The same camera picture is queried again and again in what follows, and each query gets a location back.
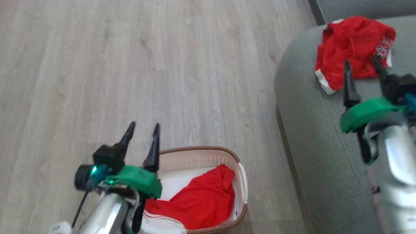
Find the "green led light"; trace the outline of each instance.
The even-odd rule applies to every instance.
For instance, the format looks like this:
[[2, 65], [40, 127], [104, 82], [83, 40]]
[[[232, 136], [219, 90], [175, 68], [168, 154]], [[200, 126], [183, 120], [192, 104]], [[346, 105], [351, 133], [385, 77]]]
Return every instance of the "green led light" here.
[[94, 166], [94, 167], [91, 169], [91, 175], [92, 175], [92, 174], [94, 174], [96, 171], [97, 171], [97, 166]]

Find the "brown basket rim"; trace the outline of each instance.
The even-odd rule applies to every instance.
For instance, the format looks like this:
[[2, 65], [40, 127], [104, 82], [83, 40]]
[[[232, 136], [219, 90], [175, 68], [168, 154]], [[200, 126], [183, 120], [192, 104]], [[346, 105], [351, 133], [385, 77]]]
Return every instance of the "brown basket rim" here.
[[[221, 150], [228, 154], [230, 154], [237, 163], [241, 163], [240, 159], [237, 157], [237, 155], [231, 151], [228, 148], [220, 147], [220, 146], [191, 146], [191, 147], [179, 147], [174, 149], [167, 149], [160, 151], [159, 154], [168, 154], [168, 153], [175, 153], [180, 151], [189, 151], [189, 150]], [[234, 222], [223, 225], [223, 226], [217, 226], [217, 227], [210, 227], [210, 228], [203, 228], [203, 229], [195, 229], [195, 230], [186, 230], [188, 234], [208, 234], [208, 233], [215, 233], [215, 232], [222, 232], [227, 229], [230, 229], [234, 226], [236, 226], [238, 223], [241, 222], [241, 220], [244, 218], [245, 214], [247, 212], [247, 204], [243, 205], [243, 210], [241, 214], [239, 215], [238, 219], [236, 219]]]

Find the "laundry basket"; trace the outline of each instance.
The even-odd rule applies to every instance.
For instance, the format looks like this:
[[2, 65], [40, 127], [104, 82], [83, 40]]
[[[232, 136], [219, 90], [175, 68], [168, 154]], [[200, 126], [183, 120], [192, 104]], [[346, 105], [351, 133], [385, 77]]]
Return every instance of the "laundry basket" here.
[[221, 164], [225, 164], [235, 173], [233, 188], [235, 191], [234, 208], [231, 216], [215, 227], [187, 230], [188, 234], [207, 234], [221, 232], [237, 225], [247, 211], [248, 187], [245, 170], [239, 158], [223, 147], [185, 147], [160, 152], [158, 177], [163, 191], [161, 200], [170, 200], [186, 187], [189, 182]]

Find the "laminate floor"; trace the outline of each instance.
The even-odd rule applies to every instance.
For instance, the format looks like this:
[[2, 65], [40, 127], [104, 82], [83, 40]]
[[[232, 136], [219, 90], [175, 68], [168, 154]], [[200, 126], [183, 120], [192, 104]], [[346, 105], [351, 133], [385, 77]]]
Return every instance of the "laminate floor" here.
[[0, 233], [72, 221], [78, 165], [132, 120], [130, 164], [157, 121], [161, 149], [241, 158], [249, 209], [228, 233], [306, 233], [272, 84], [314, 25], [307, 0], [0, 0]]

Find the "gray sofa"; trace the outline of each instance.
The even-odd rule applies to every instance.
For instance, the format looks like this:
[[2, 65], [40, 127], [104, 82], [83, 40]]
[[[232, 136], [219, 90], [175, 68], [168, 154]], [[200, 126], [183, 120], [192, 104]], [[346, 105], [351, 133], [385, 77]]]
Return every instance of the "gray sofa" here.
[[324, 22], [362, 15], [367, 18], [416, 14], [414, 0], [310, 0], [321, 14]]
[[[368, 3], [369, 0], [348, 2]], [[395, 2], [408, 2], [409, 7], [415, 5], [414, 0]], [[327, 18], [336, 19], [333, 15], [336, 11], [342, 12], [334, 10]], [[377, 14], [372, 11], [369, 15], [361, 15], [372, 17]], [[339, 18], [348, 16], [340, 13]], [[379, 21], [397, 31], [393, 67], [389, 72], [416, 75], [416, 16]], [[319, 231], [323, 234], [379, 234], [379, 221], [372, 205], [357, 138], [339, 130], [339, 120], [344, 113], [342, 92], [327, 95], [313, 73], [317, 47], [322, 42], [322, 28], [310, 29], [295, 39], [278, 68], [275, 93], [287, 141], [307, 210]], [[381, 95], [378, 80], [360, 80], [356, 86], [363, 99]]]

